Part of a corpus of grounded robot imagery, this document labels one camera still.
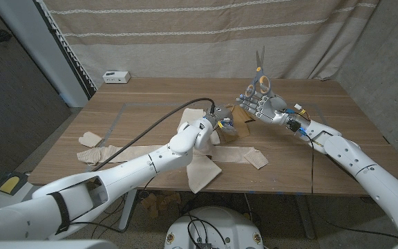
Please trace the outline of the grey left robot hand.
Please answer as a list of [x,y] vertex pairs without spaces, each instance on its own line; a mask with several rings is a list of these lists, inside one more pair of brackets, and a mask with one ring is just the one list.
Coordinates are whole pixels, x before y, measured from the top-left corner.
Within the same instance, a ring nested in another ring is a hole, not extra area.
[[219,129],[223,133],[231,136],[238,134],[234,127],[234,118],[231,109],[224,106],[216,106],[212,111],[213,113],[208,111],[205,118],[210,121],[214,129]]

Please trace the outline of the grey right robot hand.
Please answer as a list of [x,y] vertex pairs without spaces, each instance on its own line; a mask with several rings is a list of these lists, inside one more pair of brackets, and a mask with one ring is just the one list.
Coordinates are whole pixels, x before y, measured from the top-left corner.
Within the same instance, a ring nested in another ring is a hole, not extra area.
[[239,106],[246,110],[253,118],[266,122],[267,124],[282,125],[287,117],[284,111],[287,104],[284,99],[273,93],[262,94],[255,92],[252,97],[240,94],[236,98]]

